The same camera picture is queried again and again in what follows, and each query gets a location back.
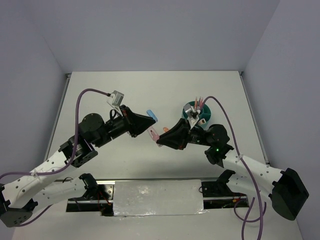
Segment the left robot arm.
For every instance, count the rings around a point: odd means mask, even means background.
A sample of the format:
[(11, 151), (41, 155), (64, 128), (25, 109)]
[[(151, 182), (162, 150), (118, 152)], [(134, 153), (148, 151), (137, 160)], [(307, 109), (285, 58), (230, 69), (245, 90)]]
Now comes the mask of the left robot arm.
[(128, 133), (135, 138), (156, 121), (146, 115), (134, 113), (122, 105), (120, 112), (110, 111), (108, 121), (97, 113), (90, 113), (77, 124), (74, 136), (42, 164), (30, 172), (17, 173), (17, 179), (0, 187), (0, 219), (8, 228), (24, 227), (31, 223), (33, 213), (47, 209), (65, 199), (84, 197), (91, 200), (100, 189), (90, 173), (82, 173), (64, 183), (70, 173), (98, 155), (95, 148), (102, 147)]

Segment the pink translucent case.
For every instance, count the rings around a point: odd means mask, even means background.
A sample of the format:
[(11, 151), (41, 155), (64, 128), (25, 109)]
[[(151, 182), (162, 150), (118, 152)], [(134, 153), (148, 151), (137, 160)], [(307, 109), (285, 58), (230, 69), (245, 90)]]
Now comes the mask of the pink translucent case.
[(150, 127), (148, 129), (148, 133), (154, 142), (156, 142), (159, 139), (159, 135), (153, 127)]

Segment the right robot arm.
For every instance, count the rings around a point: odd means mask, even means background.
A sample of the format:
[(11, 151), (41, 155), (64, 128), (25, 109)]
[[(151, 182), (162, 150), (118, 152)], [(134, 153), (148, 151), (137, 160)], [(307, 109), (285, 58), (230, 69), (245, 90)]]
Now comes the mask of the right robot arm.
[(222, 124), (213, 124), (204, 130), (190, 127), (189, 122), (181, 118), (156, 142), (175, 150), (183, 150), (187, 144), (207, 146), (204, 154), (208, 161), (224, 169), (222, 180), (217, 184), (221, 195), (228, 196), (234, 192), (255, 196), (260, 193), (261, 200), (271, 204), (281, 217), (295, 220), (309, 197), (298, 173), (291, 168), (274, 168), (237, 153), (229, 141)]

